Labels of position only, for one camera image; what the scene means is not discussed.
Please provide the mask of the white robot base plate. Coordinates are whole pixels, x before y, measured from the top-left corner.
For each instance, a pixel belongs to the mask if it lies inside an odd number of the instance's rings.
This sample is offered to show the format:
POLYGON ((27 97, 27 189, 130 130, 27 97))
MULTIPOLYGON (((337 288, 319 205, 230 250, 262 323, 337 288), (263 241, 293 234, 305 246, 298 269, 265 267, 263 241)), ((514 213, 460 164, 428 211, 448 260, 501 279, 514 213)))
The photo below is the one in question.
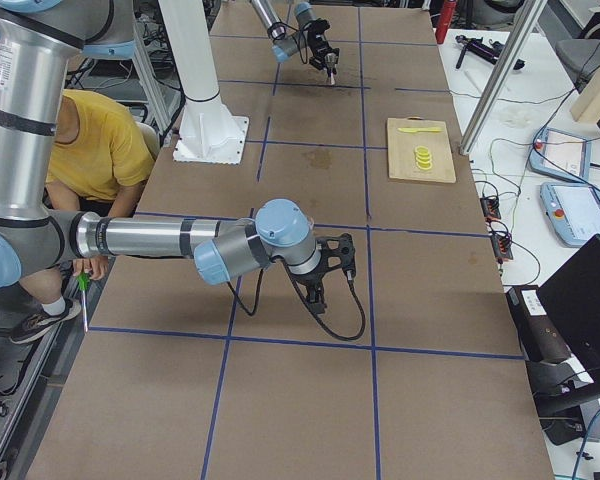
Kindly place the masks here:
POLYGON ((177 162, 237 165, 241 162, 249 118, 205 119, 203 114, 184 114, 173 158, 177 162))

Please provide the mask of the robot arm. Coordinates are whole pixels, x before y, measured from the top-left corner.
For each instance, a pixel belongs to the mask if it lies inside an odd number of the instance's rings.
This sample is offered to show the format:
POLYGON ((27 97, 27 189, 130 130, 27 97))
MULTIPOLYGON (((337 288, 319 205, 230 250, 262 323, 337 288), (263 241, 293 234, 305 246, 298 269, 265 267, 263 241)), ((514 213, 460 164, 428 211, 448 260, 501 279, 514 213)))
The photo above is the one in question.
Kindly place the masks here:
POLYGON ((134 23, 129 1, 0 1, 0 287, 18 283, 39 304, 17 343, 80 314, 60 264, 102 278, 109 231, 152 172, 125 106, 64 86, 75 55, 132 56, 134 23))
POLYGON ((299 54, 304 64, 325 71, 328 80, 335 82, 340 49, 332 47, 326 38, 326 31, 331 27, 328 20, 318 17, 308 2, 295 6, 296 27, 283 22, 270 1, 251 1, 251 5, 272 42, 278 63, 299 54))

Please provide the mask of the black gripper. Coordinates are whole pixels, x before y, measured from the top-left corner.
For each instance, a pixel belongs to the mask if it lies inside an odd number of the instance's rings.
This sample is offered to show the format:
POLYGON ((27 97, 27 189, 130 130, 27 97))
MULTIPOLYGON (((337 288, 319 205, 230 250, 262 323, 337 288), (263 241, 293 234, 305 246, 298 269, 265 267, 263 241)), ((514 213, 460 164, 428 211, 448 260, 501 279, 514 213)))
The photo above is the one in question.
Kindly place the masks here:
POLYGON ((331 27, 330 23, 325 19, 311 20, 307 24, 307 45, 311 50, 312 56, 309 59, 309 63, 317 70, 326 70, 324 57, 327 53, 335 52, 338 54, 339 61, 339 48, 333 48, 327 38, 326 31, 331 27))
POLYGON ((342 270, 347 282, 352 285, 355 278, 355 247, 349 233, 337 237, 316 237, 314 251, 308 259, 289 267, 291 279, 305 287, 304 299, 312 313, 323 314, 326 311, 323 278, 337 269, 342 270))

